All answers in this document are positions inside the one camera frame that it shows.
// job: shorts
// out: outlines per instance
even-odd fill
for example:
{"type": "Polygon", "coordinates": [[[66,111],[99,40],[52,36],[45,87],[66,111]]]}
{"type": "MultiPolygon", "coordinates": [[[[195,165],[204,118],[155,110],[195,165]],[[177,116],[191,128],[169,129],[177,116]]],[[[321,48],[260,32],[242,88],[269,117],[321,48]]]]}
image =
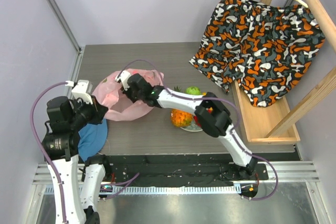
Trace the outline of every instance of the shorts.
{"type": "Polygon", "coordinates": [[[292,90],[325,41],[310,10],[252,0],[221,0],[190,63],[229,92],[237,80],[253,106],[292,90]]]}

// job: blue cap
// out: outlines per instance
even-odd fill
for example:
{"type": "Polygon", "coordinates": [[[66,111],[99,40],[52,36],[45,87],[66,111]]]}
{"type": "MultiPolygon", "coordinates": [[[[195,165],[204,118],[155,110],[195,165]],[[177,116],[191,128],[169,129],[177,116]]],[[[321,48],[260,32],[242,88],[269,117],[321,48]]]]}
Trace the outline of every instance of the blue cap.
{"type": "Polygon", "coordinates": [[[104,146],[107,139],[107,120],[101,124],[87,124],[79,131],[79,156],[85,162],[89,157],[95,156],[104,146]]]}

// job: wooden base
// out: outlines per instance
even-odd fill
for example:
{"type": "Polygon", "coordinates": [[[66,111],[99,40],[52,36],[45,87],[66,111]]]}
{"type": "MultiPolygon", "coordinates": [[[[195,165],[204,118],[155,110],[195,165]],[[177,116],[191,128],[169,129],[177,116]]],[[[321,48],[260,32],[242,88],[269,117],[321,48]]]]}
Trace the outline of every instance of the wooden base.
{"type": "Polygon", "coordinates": [[[300,141],[300,136],[293,124],[279,137],[266,135],[289,113],[289,106],[285,97],[266,108],[254,107],[247,95],[235,81],[233,84],[236,103],[239,103],[242,114],[242,132],[245,132],[249,143],[255,144],[294,144],[300,141]]]}

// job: wall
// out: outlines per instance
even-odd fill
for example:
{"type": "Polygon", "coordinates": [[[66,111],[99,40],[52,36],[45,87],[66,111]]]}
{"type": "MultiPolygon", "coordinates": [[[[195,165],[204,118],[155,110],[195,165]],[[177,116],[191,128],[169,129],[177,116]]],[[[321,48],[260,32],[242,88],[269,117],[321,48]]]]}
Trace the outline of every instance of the wall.
{"type": "MultiPolygon", "coordinates": [[[[1,223],[21,223],[42,154],[29,125],[30,107],[41,91],[70,76],[76,56],[46,0],[0,0],[1,223]]],[[[35,118],[45,134],[47,95],[35,118]]]]}
{"type": "MultiPolygon", "coordinates": [[[[78,43],[200,41],[219,0],[56,0],[78,43]]],[[[285,0],[274,0],[281,5],[285,0]]]]}
{"type": "MultiPolygon", "coordinates": [[[[336,0],[320,0],[336,23],[336,0]]],[[[307,75],[287,95],[293,108],[336,66],[336,54],[326,42],[311,65],[307,75]]],[[[336,222],[336,90],[306,114],[296,125],[301,137],[300,153],[305,160],[313,160],[324,188],[329,210],[336,222]]]]}

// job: wooden rack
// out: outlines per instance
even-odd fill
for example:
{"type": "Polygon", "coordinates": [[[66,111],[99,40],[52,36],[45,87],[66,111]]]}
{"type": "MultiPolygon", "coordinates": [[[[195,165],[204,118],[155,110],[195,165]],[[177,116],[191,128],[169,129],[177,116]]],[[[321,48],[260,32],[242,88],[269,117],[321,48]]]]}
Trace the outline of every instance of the wooden rack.
{"type": "MultiPolygon", "coordinates": [[[[260,0],[269,5],[272,0],[260,0]]],[[[326,39],[336,52],[336,26],[319,0],[305,0],[326,39]]],[[[250,143],[291,144],[300,141],[295,123],[336,87],[336,67],[291,111],[283,97],[267,108],[253,107],[235,82],[236,101],[242,112],[244,130],[250,143]]]]}

